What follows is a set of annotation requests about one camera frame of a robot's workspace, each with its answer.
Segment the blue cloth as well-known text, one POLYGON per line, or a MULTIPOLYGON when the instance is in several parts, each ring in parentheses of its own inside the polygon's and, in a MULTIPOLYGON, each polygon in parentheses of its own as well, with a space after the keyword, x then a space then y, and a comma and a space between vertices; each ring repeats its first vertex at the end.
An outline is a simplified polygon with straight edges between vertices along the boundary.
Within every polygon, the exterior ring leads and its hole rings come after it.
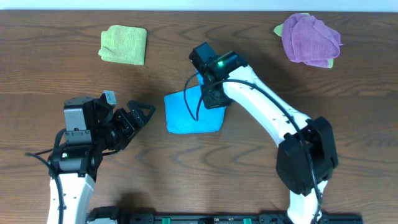
POLYGON ((224 120, 225 107, 206 109, 201 103, 199 120, 190 115, 183 91, 164 96, 167 130, 174 134, 212 133, 220 130, 224 120))

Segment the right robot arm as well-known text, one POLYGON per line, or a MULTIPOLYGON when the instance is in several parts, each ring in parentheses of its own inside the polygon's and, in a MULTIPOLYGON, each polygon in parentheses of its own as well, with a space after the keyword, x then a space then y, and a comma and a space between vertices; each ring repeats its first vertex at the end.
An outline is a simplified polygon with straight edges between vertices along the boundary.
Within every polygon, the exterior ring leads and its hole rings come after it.
POLYGON ((235 101, 269 133, 276 146, 276 171, 290 190, 287 216, 292 223, 318 223, 323 191, 338 166, 331 124, 310 119, 284 102, 236 52, 192 52, 190 60, 203 77, 202 96, 208 109, 235 101))

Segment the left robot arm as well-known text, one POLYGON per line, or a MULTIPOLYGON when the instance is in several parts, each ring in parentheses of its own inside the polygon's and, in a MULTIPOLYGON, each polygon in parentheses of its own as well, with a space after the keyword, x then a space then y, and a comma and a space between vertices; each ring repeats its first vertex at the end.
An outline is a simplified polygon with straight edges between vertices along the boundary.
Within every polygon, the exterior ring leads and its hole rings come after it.
POLYGON ((51 203, 48 223, 84 223, 104 156, 125 149, 149 122, 155 106, 131 100, 116 109, 112 91, 99 98, 65 101, 66 128, 49 156, 51 203))

